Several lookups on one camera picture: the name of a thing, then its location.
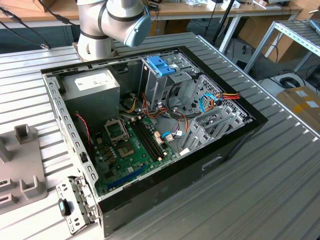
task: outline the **blue drive bay latch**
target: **blue drive bay latch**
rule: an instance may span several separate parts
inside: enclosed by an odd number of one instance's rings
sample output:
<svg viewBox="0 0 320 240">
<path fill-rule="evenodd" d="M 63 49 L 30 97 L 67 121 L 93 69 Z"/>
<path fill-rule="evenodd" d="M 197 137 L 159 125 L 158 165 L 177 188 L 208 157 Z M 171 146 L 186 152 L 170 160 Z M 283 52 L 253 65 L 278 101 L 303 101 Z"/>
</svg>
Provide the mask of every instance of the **blue drive bay latch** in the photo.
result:
<svg viewBox="0 0 320 240">
<path fill-rule="evenodd" d="M 169 67 L 167 62 L 162 60 L 159 56 L 149 56 L 146 60 L 161 77 L 174 74 L 176 72 L 175 69 Z"/>
</svg>

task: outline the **metal workbench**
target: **metal workbench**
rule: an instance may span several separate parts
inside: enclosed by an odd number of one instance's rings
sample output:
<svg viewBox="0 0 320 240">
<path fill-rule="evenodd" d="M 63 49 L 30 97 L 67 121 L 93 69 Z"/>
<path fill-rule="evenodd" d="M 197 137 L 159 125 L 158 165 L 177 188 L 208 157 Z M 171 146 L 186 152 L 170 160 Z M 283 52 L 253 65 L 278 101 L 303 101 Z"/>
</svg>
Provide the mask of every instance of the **metal workbench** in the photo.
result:
<svg viewBox="0 0 320 240">
<path fill-rule="evenodd" d="M 193 33 L 149 37 L 121 55 L 186 45 L 269 121 L 236 156 L 114 233 L 112 240 L 310 239 L 320 235 L 320 141 L 285 107 Z M 0 239 L 69 239 L 55 185 L 77 175 L 39 69 L 79 62 L 72 47 L 0 55 L 0 133 L 38 129 L 48 196 L 0 215 Z M 74 238 L 101 239 L 97 224 Z"/>
<path fill-rule="evenodd" d="M 315 29 L 311 28 L 309 21 L 304 20 L 288 20 L 288 21 L 274 21 L 265 36 L 261 40 L 259 46 L 256 48 L 254 54 L 252 55 L 250 61 L 245 66 L 244 72 L 248 73 L 253 67 L 254 63 L 258 59 L 261 51 L 268 43 L 270 37 L 273 35 L 274 31 L 278 30 L 280 33 L 274 39 L 269 50 L 264 55 L 266 58 L 269 57 L 271 52 L 274 50 L 274 46 L 277 46 L 279 40 L 283 35 L 288 36 L 292 40 L 296 41 L 301 46 L 309 50 L 308 54 L 302 59 L 302 61 L 295 68 L 297 72 L 300 67 L 308 60 L 308 58 L 313 54 L 316 54 L 320 57 L 320 35 L 316 32 Z"/>
</svg>

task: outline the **red cable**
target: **red cable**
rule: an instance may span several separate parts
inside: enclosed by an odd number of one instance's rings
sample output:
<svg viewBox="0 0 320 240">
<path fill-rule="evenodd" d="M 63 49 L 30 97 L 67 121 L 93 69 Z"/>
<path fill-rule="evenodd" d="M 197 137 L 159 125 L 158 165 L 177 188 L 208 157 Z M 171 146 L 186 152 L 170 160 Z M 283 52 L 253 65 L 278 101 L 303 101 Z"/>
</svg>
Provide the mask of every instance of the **red cable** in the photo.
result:
<svg viewBox="0 0 320 240">
<path fill-rule="evenodd" d="M 83 122 L 84 126 L 85 126 L 86 134 L 88 135 L 89 152 L 91 152 L 90 133 L 89 133 L 89 128 L 88 128 L 88 126 L 87 126 L 87 122 L 86 122 L 86 120 L 84 120 L 83 117 L 80 116 L 79 114 L 76 114 L 76 113 L 75 113 L 74 115 L 76 115 L 78 118 L 80 118 L 81 121 Z"/>
</svg>

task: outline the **metal rack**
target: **metal rack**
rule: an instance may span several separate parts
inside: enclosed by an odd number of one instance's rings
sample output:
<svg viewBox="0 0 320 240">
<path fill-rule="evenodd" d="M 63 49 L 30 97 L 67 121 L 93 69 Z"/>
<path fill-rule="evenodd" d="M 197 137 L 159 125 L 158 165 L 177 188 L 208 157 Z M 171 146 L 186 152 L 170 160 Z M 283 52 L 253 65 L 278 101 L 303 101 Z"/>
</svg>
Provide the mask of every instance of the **metal rack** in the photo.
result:
<svg viewBox="0 0 320 240">
<path fill-rule="evenodd" d="M 300 69 L 300 67 L 307 61 L 307 59 L 312 55 L 312 53 L 320 57 L 320 35 L 313 29 L 307 20 L 288 20 L 288 21 L 274 21 L 263 39 L 261 40 L 259 46 L 256 48 L 254 54 L 252 55 L 250 61 L 246 65 L 244 72 L 248 73 L 253 67 L 254 63 L 259 57 L 262 49 L 268 43 L 269 38 L 272 36 L 275 30 L 278 30 L 280 34 L 275 38 L 272 45 L 276 46 L 279 42 L 279 39 L 286 35 L 289 38 L 296 41 L 301 46 L 308 49 L 310 52 L 303 58 L 303 60 L 295 68 L 295 72 Z M 272 50 L 273 46 L 269 48 L 265 57 L 267 58 Z"/>
</svg>

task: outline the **side panel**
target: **side panel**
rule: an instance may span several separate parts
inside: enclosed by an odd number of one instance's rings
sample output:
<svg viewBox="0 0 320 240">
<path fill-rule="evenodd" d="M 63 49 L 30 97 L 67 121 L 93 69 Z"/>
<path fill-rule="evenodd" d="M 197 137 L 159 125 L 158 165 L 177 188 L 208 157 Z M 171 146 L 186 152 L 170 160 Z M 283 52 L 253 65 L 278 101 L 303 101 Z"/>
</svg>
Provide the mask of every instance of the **side panel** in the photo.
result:
<svg viewBox="0 0 320 240">
<path fill-rule="evenodd" d="M 207 157 L 195 161 L 194 164 L 131 198 L 131 200 L 108 212 L 104 212 L 101 217 L 104 236 L 110 236 L 133 219 L 190 186 L 213 169 L 217 168 L 220 163 L 231 157 L 230 153 L 236 153 L 239 147 L 242 146 L 253 133 L 259 131 L 259 129 L 260 127 L 249 134 L 230 142 L 219 150 L 212 152 Z M 99 206 L 103 209 L 104 207 L 101 204 L 103 203 L 100 202 Z"/>
</svg>

